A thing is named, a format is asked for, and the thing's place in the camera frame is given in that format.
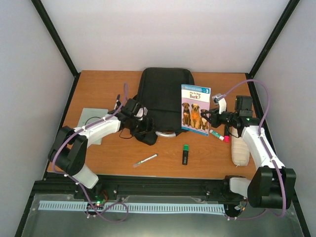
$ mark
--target book cover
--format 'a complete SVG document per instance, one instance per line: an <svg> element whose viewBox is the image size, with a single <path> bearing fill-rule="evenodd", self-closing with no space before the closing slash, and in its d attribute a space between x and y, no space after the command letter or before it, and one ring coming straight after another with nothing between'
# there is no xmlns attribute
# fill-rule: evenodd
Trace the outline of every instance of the book cover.
<svg viewBox="0 0 316 237"><path fill-rule="evenodd" d="M181 85L182 129L208 136L209 124L201 112L210 108L211 88Z"/></svg>

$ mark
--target marker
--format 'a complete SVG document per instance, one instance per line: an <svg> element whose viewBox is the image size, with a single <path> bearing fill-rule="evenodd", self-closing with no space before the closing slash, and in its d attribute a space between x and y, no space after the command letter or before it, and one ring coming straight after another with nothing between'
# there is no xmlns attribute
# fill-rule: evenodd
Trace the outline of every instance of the marker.
<svg viewBox="0 0 316 237"><path fill-rule="evenodd" d="M219 138L219 139L222 140L222 141L224 140L224 137L223 137L221 134L215 132L215 131L212 130L212 129L209 131L209 133L210 133L210 134L213 134L215 137Z"/></svg>
<svg viewBox="0 0 316 237"><path fill-rule="evenodd" d="M187 165L189 158L189 145L183 145L183 152L182 152L182 164Z"/></svg>
<svg viewBox="0 0 316 237"><path fill-rule="evenodd" d="M229 142L229 136L230 136L230 133L229 133L229 127L227 125L225 125L225 128L224 128L224 142Z"/></svg>
<svg viewBox="0 0 316 237"><path fill-rule="evenodd" d="M116 107L118 105L119 97L120 97L120 95L117 96L117 101L115 102L114 109L116 109Z"/></svg>
<svg viewBox="0 0 316 237"><path fill-rule="evenodd" d="M148 157L148 158L146 158L146 159L144 159L144 160L141 160L140 162L137 162L137 163L133 164L133 166L134 166L134 167L137 167L137 166L139 166L140 164L142 164L142 163L144 163L144 162L146 162L146 161L148 161L148 160L150 160L150 159L152 159L152 158L155 158L156 156L158 156L158 154L154 154L154 155L151 156L151 157Z"/></svg>

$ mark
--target wooden table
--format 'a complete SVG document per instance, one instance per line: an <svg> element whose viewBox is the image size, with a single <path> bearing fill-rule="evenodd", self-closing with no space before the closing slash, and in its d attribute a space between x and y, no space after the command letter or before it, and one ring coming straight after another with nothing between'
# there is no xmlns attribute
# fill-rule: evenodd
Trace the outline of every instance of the wooden table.
<svg viewBox="0 0 316 237"><path fill-rule="evenodd" d="M129 85L128 97L136 95L142 72L82 71L72 98L64 126L76 127L83 108L113 109L118 94L123 94L123 83ZM212 95L226 93L245 74L192 73L195 85L211 87ZM245 83L227 97L228 111L234 111L236 95L250 95ZM125 129L122 136L129 136ZM224 127L215 129L220 134ZM183 145L190 146L188 165L182 165ZM133 164L155 153L158 156L136 168ZM119 133L110 134L101 145L87 149L85 163L97 174L157 176L200 179L223 179L225 175L241 175L252 179L256 169L252 158L249 165L236 167L232 162L231 144L210 135L186 132L176 138L158 137L153 146L135 138L122 139Z"/></svg>

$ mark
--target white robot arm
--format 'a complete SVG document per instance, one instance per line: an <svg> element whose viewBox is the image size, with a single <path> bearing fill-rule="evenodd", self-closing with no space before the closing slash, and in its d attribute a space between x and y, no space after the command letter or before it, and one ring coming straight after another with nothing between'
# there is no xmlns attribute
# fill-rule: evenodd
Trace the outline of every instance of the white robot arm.
<svg viewBox="0 0 316 237"><path fill-rule="evenodd" d="M260 129L258 118L252 117L252 98L250 96L237 96L235 112L227 112L226 101L221 95L213 96L219 108L201 113L212 127L221 124L233 126L238 135L247 144L256 165L256 174L252 180L243 177L227 176L229 179L229 192L240 194L248 198L253 207L282 208L282 195L280 183L283 182L286 193L286 208L290 206L294 194L296 174L293 169L285 168L269 144L264 128ZM278 180L276 167L282 174Z"/></svg>
<svg viewBox="0 0 316 237"><path fill-rule="evenodd" d="M74 129L67 126L61 128L48 155L49 160L53 162L62 144L72 134L77 133L68 143L72 147L68 148L65 146L55 160L55 164L89 189L92 189L98 182L98 176L85 165L86 149L91 144L124 128L145 136L154 127L152 120L146 118L147 109L133 99L129 99L115 116L111 115L112 112L109 115L105 115L95 124Z"/></svg>

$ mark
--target dog illustration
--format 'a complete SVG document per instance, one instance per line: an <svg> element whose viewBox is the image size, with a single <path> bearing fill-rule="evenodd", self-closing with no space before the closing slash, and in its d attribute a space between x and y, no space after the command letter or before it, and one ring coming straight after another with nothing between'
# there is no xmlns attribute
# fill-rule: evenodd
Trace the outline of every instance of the dog illustration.
<svg viewBox="0 0 316 237"><path fill-rule="evenodd" d="M191 104L191 127L196 129L201 128L201 116L199 114L199 105L198 104Z"/></svg>
<svg viewBox="0 0 316 237"><path fill-rule="evenodd" d="M183 119L182 124L190 126L191 118L190 118L190 105L188 103L183 103Z"/></svg>
<svg viewBox="0 0 316 237"><path fill-rule="evenodd" d="M201 117L201 126L202 129L205 130L206 132L208 131L208 122L206 121L205 118Z"/></svg>

